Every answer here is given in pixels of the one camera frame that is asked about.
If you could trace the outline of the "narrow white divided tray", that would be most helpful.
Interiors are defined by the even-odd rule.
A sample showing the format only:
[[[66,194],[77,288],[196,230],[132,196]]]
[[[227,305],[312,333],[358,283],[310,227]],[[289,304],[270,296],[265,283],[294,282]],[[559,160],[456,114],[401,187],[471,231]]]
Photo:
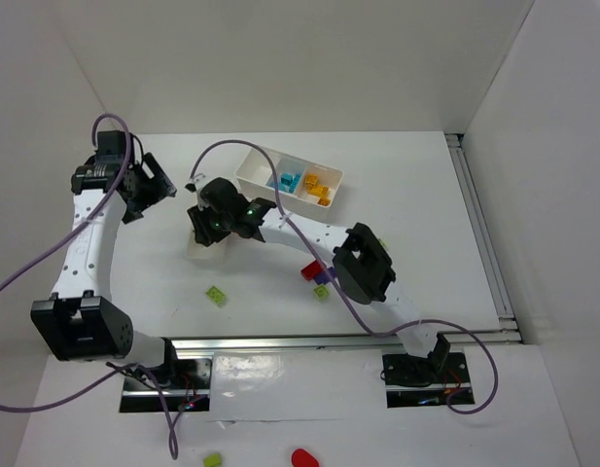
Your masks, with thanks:
[[[194,235],[191,234],[187,242],[186,258],[200,262],[222,262],[226,258],[227,247],[226,240],[204,246],[196,243]]]

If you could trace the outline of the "long teal brick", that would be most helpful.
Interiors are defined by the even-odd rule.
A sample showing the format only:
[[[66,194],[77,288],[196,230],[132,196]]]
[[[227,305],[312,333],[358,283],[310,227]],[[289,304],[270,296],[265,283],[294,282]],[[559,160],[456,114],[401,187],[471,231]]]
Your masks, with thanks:
[[[279,178],[279,189],[283,193],[296,195],[300,189],[300,173],[283,173]]]

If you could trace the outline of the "lone lime brick front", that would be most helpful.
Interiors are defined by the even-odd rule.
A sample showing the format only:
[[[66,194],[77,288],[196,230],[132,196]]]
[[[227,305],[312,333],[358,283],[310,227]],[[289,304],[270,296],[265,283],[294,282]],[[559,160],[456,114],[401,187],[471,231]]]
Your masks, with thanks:
[[[212,304],[214,304],[217,307],[224,306],[228,301],[227,295],[216,286],[210,286],[206,290],[205,296]]]

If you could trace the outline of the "small yellow brick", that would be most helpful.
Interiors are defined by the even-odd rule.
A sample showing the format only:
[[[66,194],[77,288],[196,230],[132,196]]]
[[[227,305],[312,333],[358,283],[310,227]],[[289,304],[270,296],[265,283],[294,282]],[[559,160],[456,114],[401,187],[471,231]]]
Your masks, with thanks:
[[[313,189],[318,184],[318,177],[315,174],[307,173],[304,177],[304,185],[308,190]]]

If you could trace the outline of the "yellow curved striped brick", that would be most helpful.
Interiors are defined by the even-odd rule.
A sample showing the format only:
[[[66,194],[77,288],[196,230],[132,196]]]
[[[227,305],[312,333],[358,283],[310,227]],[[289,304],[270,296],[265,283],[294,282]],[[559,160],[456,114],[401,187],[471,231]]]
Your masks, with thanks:
[[[314,185],[309,193],[317,199],[317,204],[321,206],[330,206],[335,195],[330,187],[325,185]]]

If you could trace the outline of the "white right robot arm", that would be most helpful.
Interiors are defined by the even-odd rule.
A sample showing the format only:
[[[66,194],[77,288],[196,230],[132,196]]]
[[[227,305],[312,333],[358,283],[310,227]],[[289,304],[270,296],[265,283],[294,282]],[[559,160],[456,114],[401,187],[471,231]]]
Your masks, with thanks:
[[[196,194],[188,210],[194,241],[209,247],[235,234],[242,238],[290,247],[322,262],[343,298],[392,318],[406,327],[394,334],[406,357],[395,367],[405,385],[432,384],[444,371],[450,344],[396,284],[393,262],[372,230],[357,223],[352,228],[328,225],[292,212],[265,198],[247,199],[231,181],[197,174],[186,185]]]

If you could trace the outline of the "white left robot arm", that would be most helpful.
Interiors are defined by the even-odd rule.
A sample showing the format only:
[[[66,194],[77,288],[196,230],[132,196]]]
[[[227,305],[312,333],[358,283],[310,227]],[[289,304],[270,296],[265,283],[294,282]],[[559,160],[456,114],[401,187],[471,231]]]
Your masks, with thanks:
[[[48,299],[33,303],[30,317],[59,361],[133,364],[139,380],[151,372],[167,387],[177,377],[178,357],[167,338],[134,329],[113,304],[110,278],[118,229],[176,188],[134,134],[101,131],[96,150],[71,177],[74,216],[59,277]]]

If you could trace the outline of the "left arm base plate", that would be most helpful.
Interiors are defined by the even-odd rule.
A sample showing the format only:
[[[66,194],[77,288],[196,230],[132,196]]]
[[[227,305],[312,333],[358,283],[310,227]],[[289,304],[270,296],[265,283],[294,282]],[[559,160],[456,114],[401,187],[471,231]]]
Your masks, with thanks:
[[[170,376],[156,375],[171,413],[206,413],[210,410],[211,357],[179,359]],[[161,413],[162,404],[153,381],[142,371],[124,373],[120,413]]]

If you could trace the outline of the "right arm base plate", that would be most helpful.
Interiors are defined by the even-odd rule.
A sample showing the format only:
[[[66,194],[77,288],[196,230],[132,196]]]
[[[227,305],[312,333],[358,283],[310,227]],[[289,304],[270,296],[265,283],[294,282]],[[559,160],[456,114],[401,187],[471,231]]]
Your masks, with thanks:
[[[452,352],[437,374],[422,370],[413,357],[402,353],[382,355],[380,378],[385,384],[388,409],[453,406],[476,403],[465,354]]]

